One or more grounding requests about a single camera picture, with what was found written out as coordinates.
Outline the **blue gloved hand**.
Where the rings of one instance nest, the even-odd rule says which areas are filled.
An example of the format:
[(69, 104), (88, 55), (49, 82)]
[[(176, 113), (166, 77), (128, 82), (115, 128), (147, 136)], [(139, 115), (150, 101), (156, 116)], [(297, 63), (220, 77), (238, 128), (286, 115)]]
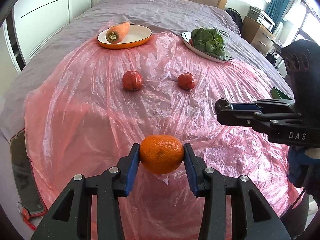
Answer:
[(303, 187), (319, 206), (319, 148), (291, 146), (287, 161), (290, 183)]

